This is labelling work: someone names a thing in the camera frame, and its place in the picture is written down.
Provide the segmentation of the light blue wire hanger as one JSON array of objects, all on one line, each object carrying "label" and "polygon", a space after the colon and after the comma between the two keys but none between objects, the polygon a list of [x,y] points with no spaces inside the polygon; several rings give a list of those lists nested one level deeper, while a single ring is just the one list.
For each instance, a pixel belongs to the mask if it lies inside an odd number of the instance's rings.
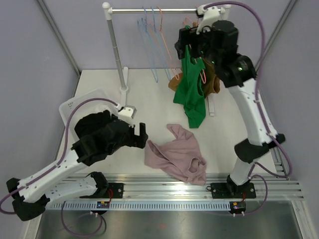
[{"label": "light blue wire hanger", "polygon": [[151,70],[151,73],[153,75],[153,78],[156,83],[159,82],[158,73],[155,67],[155,57],[154,57],[154,51],[152,48],[152,42],[150,40],[150,34],[148,32],[148,24],[147,24],[147,11],[144,7],[142,7],[144,17],[142,17],[140,20],[137,20],[138,25],[138,31],[141,36],[141,40],[143,43],[143,48],[146,54],[146,58],[149,64],[149,68]]},{"label": "light blue wire hanger", "polygon": [[144,18],[142,18],[143,26],[145,28],[145,33],[148,39],[149,47],[150,47],[150,54],[151,54],[151,72],[153,73],[155,82],[159,82],[158,72],[157,68],[155,66],[156,64],[156,58],[161,63],[166,77],[168,80],[170,80],[170,69],[168,67],[168,62],[165,57],[165,51],[164,51],[164,44],[163,39],[160,35],[160,31],[157,30],[156,27],[156,20],[155,20],[155,11],[153,8],[151,8],[152,12],[152,22],[149,22],[147,17],[148,13],[147,10],[143,7],[144,11]]}]

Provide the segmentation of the mauve pink tank top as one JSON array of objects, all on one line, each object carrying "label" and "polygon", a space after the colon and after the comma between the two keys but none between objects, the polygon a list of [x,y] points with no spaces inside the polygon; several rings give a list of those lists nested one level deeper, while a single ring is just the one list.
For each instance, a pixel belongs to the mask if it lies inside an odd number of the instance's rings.
[{"label": "mauve pink tank top", "polygon": [[202,157],[194,134],[179,124],[167,124],[174,140],[158,145],[148,140],[145,165],[160,169],[184,183],[203,186],[206,183],[206,160]]}]

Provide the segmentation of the green tank top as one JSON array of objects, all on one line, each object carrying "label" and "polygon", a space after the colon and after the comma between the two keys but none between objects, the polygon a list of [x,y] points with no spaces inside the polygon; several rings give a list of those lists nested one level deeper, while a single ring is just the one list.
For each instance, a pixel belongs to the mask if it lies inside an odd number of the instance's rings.
[{"label": "green tank top", "polygon": [[198,75],[200,69],[192,67],[190,59],[187,47],[186,55],[181,60],[183,76],[175,92],[173,102],[183,105],[189,128],[199,128],[206,117],[205,98],[202,81]]}]

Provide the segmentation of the black tank top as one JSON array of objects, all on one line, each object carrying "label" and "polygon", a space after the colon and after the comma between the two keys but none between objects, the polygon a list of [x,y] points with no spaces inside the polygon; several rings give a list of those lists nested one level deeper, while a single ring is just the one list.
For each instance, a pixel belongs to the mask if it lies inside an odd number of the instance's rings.
[{"label": "black tank top", "polygon": [[80,119],[75,125],[74,130],[78,138],[81,138],[105,127],[108,123],[117,118],[118,117],[109,110],[92,113]]}]

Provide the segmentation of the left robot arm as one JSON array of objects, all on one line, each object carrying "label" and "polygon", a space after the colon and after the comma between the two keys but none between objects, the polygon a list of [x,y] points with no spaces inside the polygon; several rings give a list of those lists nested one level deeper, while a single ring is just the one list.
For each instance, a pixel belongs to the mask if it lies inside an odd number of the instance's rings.
[{"label": "left robot arm", "polygon": [[13,214],[23,222],[68,199],[103,198],[108,192],[108,182],[100,172],[92,172],[74,184],[59,185],[59,182],[106,159],[121,147],[143,149],[148,139],[145,123],[139,124],[140,132],[135,134],[135,125],[108,110],[83,117],[74,129],[79,139],[71,148],[64,148],[60,159],[27,178],[11,178],[6,182],[13,198]]}]

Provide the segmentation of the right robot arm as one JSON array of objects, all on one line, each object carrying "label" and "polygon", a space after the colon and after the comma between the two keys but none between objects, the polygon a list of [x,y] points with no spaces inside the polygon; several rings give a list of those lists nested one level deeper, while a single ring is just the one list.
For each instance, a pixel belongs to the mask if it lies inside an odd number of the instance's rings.
[{"label": "right robot arm", "polygon": [[255,163],[286,138],[278,133],[264,113],[257,86],[257,73],[248,56],[237,52],[238,29],[227,20],[218,20],[203,29],[184,27],[179,30],[175,49],[179,59],[187,55],[212,62],[215,74],[235,100],[243,118],[247,138],[234,146],[237,160],[228,175],[225,190],[238,197],[248,187]]}]

